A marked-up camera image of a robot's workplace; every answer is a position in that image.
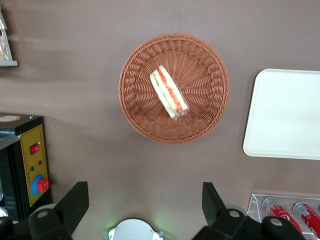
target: white tray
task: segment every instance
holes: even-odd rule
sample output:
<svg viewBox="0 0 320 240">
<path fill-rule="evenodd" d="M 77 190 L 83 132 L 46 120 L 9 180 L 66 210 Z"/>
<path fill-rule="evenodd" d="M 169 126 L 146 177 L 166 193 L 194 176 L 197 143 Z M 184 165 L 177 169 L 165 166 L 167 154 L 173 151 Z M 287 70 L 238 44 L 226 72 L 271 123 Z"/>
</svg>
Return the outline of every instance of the white tray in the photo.
<svg viewBox="0 0 320 240">
<path fill-rule="evenodd" d="M 320 71 L 265 69 L 256 76 L 243 150 L 320 160 Z"/>
</svg>

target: round woven basket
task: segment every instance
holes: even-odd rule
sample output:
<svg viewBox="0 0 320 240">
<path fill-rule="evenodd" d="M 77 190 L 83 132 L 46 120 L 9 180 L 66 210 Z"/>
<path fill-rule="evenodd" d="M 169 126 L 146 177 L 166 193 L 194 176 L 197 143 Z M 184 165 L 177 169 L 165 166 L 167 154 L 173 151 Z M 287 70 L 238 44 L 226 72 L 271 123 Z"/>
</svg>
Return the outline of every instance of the round woven basket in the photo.
<svg viewBox="0 0 320 240">
<path fill-rule="evenodd" d="M 186 116 L 170 118 L 150 80 L 163 65 L 189 104 Z M 185 33 L 150 38 L 134 50 L 123 66 L 119 99 L 125 117 L 145 137 L 183 144 L 208 133 L 225 112 L 230 80 L 219 54 L 205 41 Z"/>
</svg>

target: red can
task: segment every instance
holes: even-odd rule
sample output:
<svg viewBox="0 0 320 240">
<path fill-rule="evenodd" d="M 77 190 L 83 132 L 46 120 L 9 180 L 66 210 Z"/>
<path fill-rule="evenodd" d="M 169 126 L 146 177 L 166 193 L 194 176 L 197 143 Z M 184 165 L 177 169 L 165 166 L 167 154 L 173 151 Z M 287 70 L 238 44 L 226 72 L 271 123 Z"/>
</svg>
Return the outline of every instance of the red can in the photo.
<svg viewBox="0 0 320 240">
<path fill-rule="evenodd" d="M 298 202 L 293 206 L 293 211 L 297 214 L 308 228 L 320 238 L 320 216 L 305 202 Z"/>
<path fill-rule="evenodd" d="M 263 202 L 262 206 L 270 216 L 281 217 L 290 221 L 295 228 L 302 234 L 299 224 L 294 218 L 280 205 L 275 197 L 267 197 Z"/>
</svg>

